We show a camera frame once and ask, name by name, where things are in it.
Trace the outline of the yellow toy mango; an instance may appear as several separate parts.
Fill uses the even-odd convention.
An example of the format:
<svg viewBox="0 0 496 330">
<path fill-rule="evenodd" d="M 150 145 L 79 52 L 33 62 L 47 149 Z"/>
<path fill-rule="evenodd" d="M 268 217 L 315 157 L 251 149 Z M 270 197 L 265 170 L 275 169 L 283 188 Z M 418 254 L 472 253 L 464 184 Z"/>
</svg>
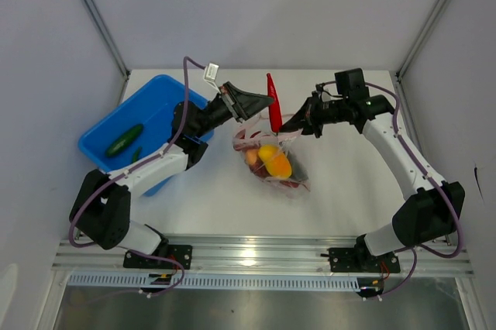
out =
<svg viewBox="0 0 496 330">
<path fill-rule="evenodd" d="M 291 176 L 291 165 L 279 146 L 261 146 L 258 149 L 258 157 L 272 177 L 286 180 Z"/>
</svg>

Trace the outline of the toy steak slice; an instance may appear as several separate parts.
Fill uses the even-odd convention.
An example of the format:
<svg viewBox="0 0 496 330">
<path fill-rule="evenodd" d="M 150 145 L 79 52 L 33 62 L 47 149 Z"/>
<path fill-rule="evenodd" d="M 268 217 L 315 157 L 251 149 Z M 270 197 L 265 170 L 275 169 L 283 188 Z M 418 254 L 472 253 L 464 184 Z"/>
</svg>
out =
<svg viewBox="0 0 496 330">
<path fill-rule="evenodd" d="M 245 161 L 250 167 L 254 167 L 258 161 L 258 149 L 249 149 L 245 152 Z"/>
</svg>

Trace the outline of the grey toy fish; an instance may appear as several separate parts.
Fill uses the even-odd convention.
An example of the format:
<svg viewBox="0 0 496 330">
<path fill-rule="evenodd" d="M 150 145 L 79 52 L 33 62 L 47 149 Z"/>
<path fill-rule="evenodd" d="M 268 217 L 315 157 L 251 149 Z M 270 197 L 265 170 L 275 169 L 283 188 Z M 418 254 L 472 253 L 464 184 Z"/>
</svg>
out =
<svg viewBox="0 0 496 330">
<path fill-rule="evenodd" d="M 291 176 L 289 180 L 296 183 L 306 182 L 308 180 L 308 173 L 302 162 L 292 151 L 287 151 L 286 155 L 291 165 Z"/>
</svg>

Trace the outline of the green toy cucumber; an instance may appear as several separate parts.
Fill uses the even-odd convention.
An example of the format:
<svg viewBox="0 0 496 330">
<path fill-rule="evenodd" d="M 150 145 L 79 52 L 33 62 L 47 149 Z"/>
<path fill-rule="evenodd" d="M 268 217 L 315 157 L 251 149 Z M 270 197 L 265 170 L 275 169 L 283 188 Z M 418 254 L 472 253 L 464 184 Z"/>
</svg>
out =
<svg viewBox="0 0 496 330">
<path fill-rule="evenodd" d="M 111 145 L 105 150 L 105 155 L 109 158 L 118 156 L 142 134 L 143 130 L 143 124 L 136 124 L 132 126 L 111 143 Z"/>
</svg>

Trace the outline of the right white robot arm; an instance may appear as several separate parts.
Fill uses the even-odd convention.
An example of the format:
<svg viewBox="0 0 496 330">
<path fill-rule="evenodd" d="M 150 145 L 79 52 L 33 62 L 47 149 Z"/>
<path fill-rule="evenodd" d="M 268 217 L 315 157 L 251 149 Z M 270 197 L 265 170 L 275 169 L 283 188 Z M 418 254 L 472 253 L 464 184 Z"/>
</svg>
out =
<svg viewBox="0 0 496 330">
<path fill-rule="evenodd" d="M 355 264 L 362 270 L 372 270 L 385 254 L 425 247 L 428 241 L 453 233 L 457 235 L 453 252 L 429 252 L 444 259 L 458 256 L 465 240 L 460 223 L 463 186 L 440 175 L 400 129 L 400 103 L 389 101 L 395 96 L 392 91 L 381 88 L 378 95 L 370 95 L 372 85 L 360 68 L 337 72 L 333 83 L 336 97 L 325 100 L 325 85 L 317 84 L 280 131 L 300 131 L 304 136 L 319 138 L 325 125 L 347 122 L 379 152 L 394 175 L 404 203 L 391 222 L 357 239 Z"/>
</svg>

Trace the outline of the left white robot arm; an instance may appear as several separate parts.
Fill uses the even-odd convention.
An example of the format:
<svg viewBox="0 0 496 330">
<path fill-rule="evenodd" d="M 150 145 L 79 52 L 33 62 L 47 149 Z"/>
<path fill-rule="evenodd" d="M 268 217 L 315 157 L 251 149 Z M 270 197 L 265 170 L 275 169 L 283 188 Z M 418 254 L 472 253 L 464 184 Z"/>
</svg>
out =
<svg viewBox="0 0 496 330">
<path fill-rule="evenodd" d="M 148 266 L 158 268 L 167 262 L 164 237 L 156 229 L 131 218 L 134 200 L 160 182 L 189 170 L 208 148 L 201 137 L 230 119 L 246 121 L 273 103 L 273 98 L 242 91 L 232 83 L 219 86 L 215 97 L 200 108 L 188 97 L 173 111 L 170 138 L 151 154 L 118 170 L 89 172 L 83 180 L 69 221 L 69 241 L 76 248 L 74 232 L 83 232 L 90 242 L 108 250 L 129 250 Z"/>
</svg>

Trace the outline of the blue plastic bin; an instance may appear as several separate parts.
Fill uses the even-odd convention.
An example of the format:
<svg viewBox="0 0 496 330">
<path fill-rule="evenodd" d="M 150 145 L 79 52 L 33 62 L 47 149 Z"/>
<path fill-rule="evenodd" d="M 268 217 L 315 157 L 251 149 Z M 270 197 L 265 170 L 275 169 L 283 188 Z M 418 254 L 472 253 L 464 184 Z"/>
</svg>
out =
<svg viewBox="0 0 496 330">
<path fill-rule="evenodd" d="M 87 130 L 78 141 L 79 150 L 103 173 L 128 166 L 137 150 L 144 158 L 173 136 L 174 108 L 183 100 L 184 85 L 171 76 L 158 75 Z M 118 137 L 138 124 L 143 131 L 137 139 L 119 155 L 106 156 Z"/>
</svg>

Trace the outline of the aluminium mounting rail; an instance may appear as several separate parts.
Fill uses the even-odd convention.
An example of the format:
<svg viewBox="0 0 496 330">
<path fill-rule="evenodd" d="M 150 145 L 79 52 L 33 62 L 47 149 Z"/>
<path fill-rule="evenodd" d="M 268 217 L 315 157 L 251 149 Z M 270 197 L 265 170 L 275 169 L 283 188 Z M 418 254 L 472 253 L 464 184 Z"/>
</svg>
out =
<svg viewBox="0 0 496 330">
<path fill-rule="evenodd" d="M 171 244 L 191 245 L 192 263 L 188 273 L 318 276 L 330 272 L 328 258 L 321 256 L 331 247 L 348 248 L 355 237 L 303 237 L 254 235 L 169 235 Z M 417 248 L 415 278 L 474 277 L 466 250 L 443 259 Z M 124 271 L 124 249 L 103 250 L 99 246 L 74 248 L 62 240 L 52 270 Z M 410 270 L 410 252 L 397 253 L 404 277 Z"/>
</svg>

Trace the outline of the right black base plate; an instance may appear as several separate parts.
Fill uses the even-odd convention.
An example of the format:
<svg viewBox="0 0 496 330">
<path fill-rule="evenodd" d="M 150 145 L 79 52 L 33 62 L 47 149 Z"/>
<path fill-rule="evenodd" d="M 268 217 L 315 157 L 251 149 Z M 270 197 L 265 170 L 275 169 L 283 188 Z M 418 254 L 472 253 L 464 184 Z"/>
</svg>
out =
<svg viewBox="0 0 496 330">
<path fill-rule="evenodd" d="M 321 257 L 333 273 L 400 273 L 399 258 L 393 253 L 372 256 L 365 248 L 329 248 Z"/>
</svg>

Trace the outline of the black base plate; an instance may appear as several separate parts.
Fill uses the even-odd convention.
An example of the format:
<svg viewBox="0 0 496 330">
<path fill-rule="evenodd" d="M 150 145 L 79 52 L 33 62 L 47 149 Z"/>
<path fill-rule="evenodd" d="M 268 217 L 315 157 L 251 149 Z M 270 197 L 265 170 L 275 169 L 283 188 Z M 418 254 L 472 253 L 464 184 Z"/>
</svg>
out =
<svg viewBox="0 0 496 330">
<path fill-rule="evenodd" d="M 329 248 L 321 257 L 333 273 L 400 273 L 399 258 L 393 253 L 372 256 L 365 248 Z"/>
<path fill-rule="evenodd" d="M 162 244 L 152 253 L 151 257 L 145 257 L 128 250 L 124 256 L 123 267 L 127 269 L 142 270 L 173 270 L 179 269 L 178 262 L 186 270 L 191 267 L 193 257 L 193 246 Z"/>
</svg>

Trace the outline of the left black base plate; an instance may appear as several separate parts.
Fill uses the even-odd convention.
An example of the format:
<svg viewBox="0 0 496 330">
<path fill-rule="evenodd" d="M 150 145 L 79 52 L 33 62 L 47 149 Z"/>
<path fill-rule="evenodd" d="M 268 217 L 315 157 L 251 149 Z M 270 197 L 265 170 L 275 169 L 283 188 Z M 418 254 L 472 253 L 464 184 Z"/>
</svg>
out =
<svg viewBox="0 0 496 330">
<path fill-rule="evenodd" d="M 127 269 L 142 270 L 173 270 L 179 269 L 178 262 L 186 270 L 191 267 L 193 257 L 193 246 L 162 244 L 152 253 L 151 257 L 145 257 L 128 250 L 124 256 L 123 267 Z"/>
</svg>

